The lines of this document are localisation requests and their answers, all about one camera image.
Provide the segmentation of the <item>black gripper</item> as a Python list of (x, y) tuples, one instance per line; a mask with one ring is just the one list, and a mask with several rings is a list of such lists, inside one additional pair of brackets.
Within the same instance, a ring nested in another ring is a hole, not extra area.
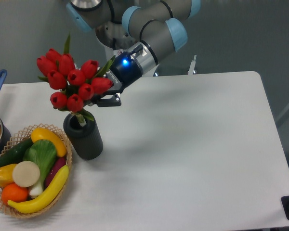
[(94, 95), (89, 102), (89, 106), (98, 107), (118, 107), (121, 106), (120, 93), (129, 85), (142, 76), (142, 71), (129, 52), (123, 52), (114, 59), (106, 78), (112, 81), (113, 85), (105, 95)]

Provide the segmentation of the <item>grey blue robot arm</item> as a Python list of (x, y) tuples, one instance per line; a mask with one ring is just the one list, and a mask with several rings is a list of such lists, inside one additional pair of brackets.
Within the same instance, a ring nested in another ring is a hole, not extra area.
[(113, 86), (89, 101), (110, 107), (120, 106), (125, 88), (187, 43), (182, 22), (199, 12), (201, 1), (71, 0), (66, 8), (82, 31), (95, 32), (106, 57), (114, 58), (104, 73)]

